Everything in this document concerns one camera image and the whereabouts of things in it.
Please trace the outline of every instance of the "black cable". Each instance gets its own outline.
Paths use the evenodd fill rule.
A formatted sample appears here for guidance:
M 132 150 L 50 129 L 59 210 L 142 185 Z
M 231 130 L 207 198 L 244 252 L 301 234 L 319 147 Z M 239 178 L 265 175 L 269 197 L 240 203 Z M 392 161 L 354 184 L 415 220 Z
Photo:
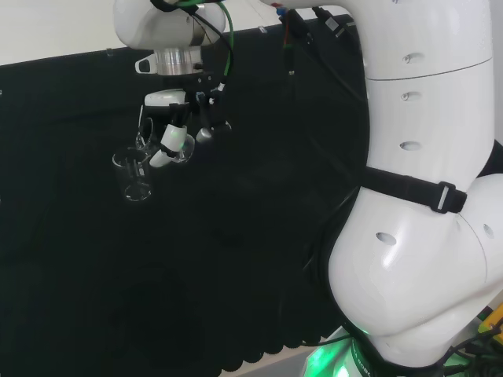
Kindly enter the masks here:
M 326 233 L 326 225 L 327 223 L 332 219 L 332 217 L 337 213 L 339 212 L 342 207 L 344 207 L 344 205 L 354 196 L 354 194 L 358 193 L 358 190 L 359 190 L 359 187 L 354 187 L 351 191 L 349 191 L 349 193 L 344 197 L 344 199 L 339 203 L 337 204 L 330 212 L 328 215 L 325 216 L 324 220 L 321 221 L 321 228 L 322 228 L 322 231 L 321 231 L 321 234 L 320 234 L 320 238 L 321 238 L 321 242 L 323 243 L 324 240 L 325 240 L 325 233 Z M 310 266 L 310 264 L 313 262 L 314 258 L 316 257 L 316 254 L 317 252 L 314 251 L 313 254 L 310 256 L 309 260 L 307 261 L 307 263 L 304 265 L 304 267 L 302 268 L 302 272 L 305 273 L 307 271 L 307 268 Z
M 478 357 L 474 364 L 472 375 L 479 377 L 496 377 L 503 374 L 503 361 L 501 359 L 487 359 Z
M 222 42 L 224 42 L 224 44 L 226 45 L 226 48 L 229 50 L 229 54 L 230 54 L 230 63 L 229 63 L 229 71 L 227 73 L 227 76 L 230 76 L 230 72 L 232 72 L 233 70 L 233 67 L 234 67 L 234 52 L 233 52 L 233 48 L 230 46 L 230 43 L 229 41 L 227 41 L 226 37 L 224 37 L 224 35 L 220 32 L 219 29 L 217 29 L 215 26 L 213 26 L 209 21 L 207 21 L 204 17 L 201 17 L 199 14 L 197 13 L 194 13 L 192 15 L 192 17 L 194 17 L 195 19 L 201 21 L 203 24 L 207 25 L 212 31 L 215 32 L 216 35 L 219 36 L 219 38 L 222 40 Z M 224 76 L 224 78 L 222 79 L 222 83 L 226 83 L 226 77 Z
M 492 350 L 497 353 L 498 355 L 503 357 L 503 345 L 498 342 L 497 340 L 491 339 L 490 342 Z
M 475 357 L 467 355 L 466 353 L 462 353 L 461 351 L 456 351 L 456 355 L 463 357 L 466 360 L 475 360 Z
M 334 168 L 334 170 L 337 173 L 342 173 L 346 176 L 346 179 L 352 184 L 356 185 L 357 184 L 357 179 L 355 176 L 350 172 L 350 169 L 346 166 L 346 164 L 343 162 L 343 160 L 339 156 L 333 156 L 327 151 L 325 151 L 316 141 L 314 136 L 309 132 L 309 130 L 306 128 L 306 133 L 307 137 L 309 138 L 310 143 L 314 146 L 314 148 L 318 151 L 320 155 L 325 157 L 329 162 L 330 165 Z
M 468 340 L 465 340 L 464 342 L 461 342 L 455 347 L 450 347 L 450 349 L 447 351 L 447 353 L 444 355 L 442 359 L 440 359 L 439 364 L 444 365 L 451 356 L 453 356 L 456 351 L 464 349 L 468 344 L 476 342 L 476 341 L 483 341 L 483 340 L 490 340 L 493 338 L 495 335 L 501 334 L 501 326 L 503 325 L 503 318 L 501 318 L 494 328 L 492 328 L 489 331 L 485 331 L 481 334 L 478 334 L 477 336 L 474 336 L 473 338 L 470 338 Z
M 294 10 L 288 11 L 288 31 L 290 35 L 297 41 L 303 42 L 302 50 L 314 62 L 325 70 L 325 73 L 332 76 L 332 78 L 342 86 L 342 89 L 359 102 L 365 102 L 365 98 L 361 97 L 354 89 L 336 72 L 332 69 L 329 63 L 321 55 L 318 45 L 314 41 L 310 29 L 306 21 Z M 287 17 L 280 17 L 280 21 L 286 26 Z
M 501 357 L 501 354 L 497 352 L 491 345 L 490 341 L 493 339 L 489 339 L 489 342 L 485 342 L 483 345 L 478 345 L 475 343 L 467 344 L 464 348 L 465 353 L 470 353 L 471 355 L 476 356 L 487 356 L 491 355 L 493 357 Z
M 310 57 L 312 60 L 314 60 L 315 63 L 318 63 L 326 73 L 331 75 L 335 81 L 337 81 L 343 89 L 349 93 L 356 101 L 358 102 L 365 102 L 365 99 L 361 97 L 356 91 L 349 85 L 346 80 L 344 80 L 339 73 L 337 73 L 331 66 L 330 64 L 325 60 L 323 55 L 320 53 L 318 45 L 314 41 L 313 38 L 310 39 L 308 42 L 308 45 L 310 46 L 310 49 L 312 49 L 312 54 L 311 56 L 309 53 L 307 54 L 308 57 Z
M 341 336 L 340 338 L 330 339 L 330 340 L 327 340 L 324 342 L 318 342 L 318 343 L 305 343 L 305 342 L 303 342 L 302 345 L 304 347 L 321 347 L 321 346 L 327 346 L 328 344 L 337 343 L 337 342 L 340 342 L 342 340 L 346 340 L 349 338 L 351 338 L 351 335 L 345 335 L 345 336 Z
M 468 365 L 450 365 L 449 367 L 445 367 L 443 369 L 443 375 L 447 377 L 448 375 L 456 375 L 457 373 L 462 373 L 470 368 L 470 364 Z

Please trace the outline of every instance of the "strap buckle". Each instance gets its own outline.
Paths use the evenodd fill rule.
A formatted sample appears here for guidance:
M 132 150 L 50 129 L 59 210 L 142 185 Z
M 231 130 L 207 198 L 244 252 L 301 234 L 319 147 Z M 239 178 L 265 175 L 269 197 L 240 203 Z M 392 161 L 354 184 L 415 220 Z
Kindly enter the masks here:
M 449 182 L 440 182 L 431 210 L 438 214 L 446 214 L 456 197 L 456 185 Z

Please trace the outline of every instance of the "white wall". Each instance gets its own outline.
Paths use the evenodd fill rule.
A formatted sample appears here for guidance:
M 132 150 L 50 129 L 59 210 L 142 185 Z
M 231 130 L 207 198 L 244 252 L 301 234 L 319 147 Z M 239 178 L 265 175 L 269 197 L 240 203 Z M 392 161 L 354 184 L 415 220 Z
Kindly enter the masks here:
M 0 0 L 0 65 L 123 47 L 113 30 L 113 1 Z M 226 5 L 236 30 L 279 24 L 276 11 L 259 0 Z M 314 17 L 310 9 L 302 14 Z

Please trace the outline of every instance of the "black backdrop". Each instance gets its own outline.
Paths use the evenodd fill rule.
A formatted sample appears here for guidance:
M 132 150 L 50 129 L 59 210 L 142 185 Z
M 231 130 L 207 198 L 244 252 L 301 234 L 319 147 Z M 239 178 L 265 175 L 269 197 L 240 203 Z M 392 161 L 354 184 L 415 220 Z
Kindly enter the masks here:
M 363 92 L 359 59 L 311 27 Z M 306 129 L 355 168 L 367 111 L 299 51 L 294 102 L 282 37 L 279 26 L 237 33 L 233 132 L 157 174 L 145 207 L 122 201 L 111 158 L 132 144 L 142 98 L 162 89 L 134 73 L 146 52 L 0 68 L 2 375 L 212 377 L 338 327 L 301 268 L 351 186 Z M 222 47 L 204 55 L 222 70 Z

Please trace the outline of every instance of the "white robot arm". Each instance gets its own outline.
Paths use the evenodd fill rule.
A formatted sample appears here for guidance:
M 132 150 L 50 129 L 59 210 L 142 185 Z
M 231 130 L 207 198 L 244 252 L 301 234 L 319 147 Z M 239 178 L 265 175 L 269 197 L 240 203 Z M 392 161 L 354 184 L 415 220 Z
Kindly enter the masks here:
M 367 166 L 439 184 L 433 209 L 361 188 L 328 266 L 337 304 L 383 359 L 437 363 L 503 289 L 503 177 L 476 179 L 494 143 L 489 0 L 263 1 L 351 13 L 369 100 Z M 190 46 L 193 22 L 183 12 L 158 13 L 148 0 L 116 3 L 135 8 L 116 5 L 116 15 L 135 15 L 134 31 L 130 21 L 117 27 L 116 17 L 129 46 Z M 454 188 L 468 193 L 463 211 L 439 213 Z M 347 369 L 359 373 L 353 360 Z
M 226 17 L 217 4 L 199 5 L 196 14 L 216 30 L 225 29 Z M 200 48 L 219 38 L 210 27 L 184 10 L 164 12 L 149 0 L 116 0 L 113 15 L 116 34 L 125 45 L 133 49 L 154 50 L 153 55 L 136 63 L 137 73 L 183 77 L 180 82 L 198 80 L 197 76 L 204 73 Z M 174 88 L 145 97 L 141 115 L 147 113 L 147 116 L 140 116 L 140 122 L 147 119 L 153 127 L 154 120 L 149 114 L 153 112 L 156 123 L 163 123 L 155 126 L 165 130 L 159 140 L 159 146 L 164 150 L 159 150 L 151 158 L 151 167 L 159 168 L 170 162 L 182 161 L 180 151 L 185 141 L 192 140 L 192 137 L 187 135 L 185 124 L 174 125 L 169 123 L 169 119 L 172 119 L 173 105 L 189 106 L 186 94 L 183 89 Z

